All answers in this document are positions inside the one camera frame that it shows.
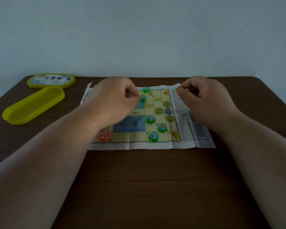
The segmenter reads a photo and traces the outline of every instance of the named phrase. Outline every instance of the table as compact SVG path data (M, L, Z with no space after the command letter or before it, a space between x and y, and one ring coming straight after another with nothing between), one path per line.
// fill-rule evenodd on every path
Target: table
M65 99L25 125L2 119L5 108L38 89L25 77L0 98L0 162L80 104L76 77ZM131 78L136 86L173 85L187 78ZM286 137L286 105L255 77L216 77L236 106ZM89 151L52 228L268 228L227 147Z

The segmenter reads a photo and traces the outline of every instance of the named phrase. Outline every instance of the forearm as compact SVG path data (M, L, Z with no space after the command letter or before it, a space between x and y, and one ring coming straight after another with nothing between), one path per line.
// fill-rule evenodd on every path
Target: forearm
M0 228L52 225L99 130L81 113L64 116L0 163Z
M286 228L286 139L240 114L219 135L272 228Z

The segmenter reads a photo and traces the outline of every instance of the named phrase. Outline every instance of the white wall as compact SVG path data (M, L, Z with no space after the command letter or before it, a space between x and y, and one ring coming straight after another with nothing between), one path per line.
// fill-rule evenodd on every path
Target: white wall
M286 0L0 0L0 96L42 72L256 76L286 103Z

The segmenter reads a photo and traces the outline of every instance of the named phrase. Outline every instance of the yellow container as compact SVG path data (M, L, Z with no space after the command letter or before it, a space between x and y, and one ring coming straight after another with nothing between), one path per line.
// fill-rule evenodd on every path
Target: yellow container
M48 86L59 86L67 88L75 83L72 74L41 73L29 78L27 84L30 88L45 88Z
M48 86L8 107L2 116L13 125L25 124L64 98L61 87Z

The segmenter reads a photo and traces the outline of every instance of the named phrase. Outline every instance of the blue rectangle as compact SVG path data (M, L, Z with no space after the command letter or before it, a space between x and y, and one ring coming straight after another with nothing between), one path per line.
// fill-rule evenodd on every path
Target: blue rectangle
M145 132L145 115L127 116L114 125L113 132Z
M137 106L136 109L142 109L145 108L145 102L140 102Z

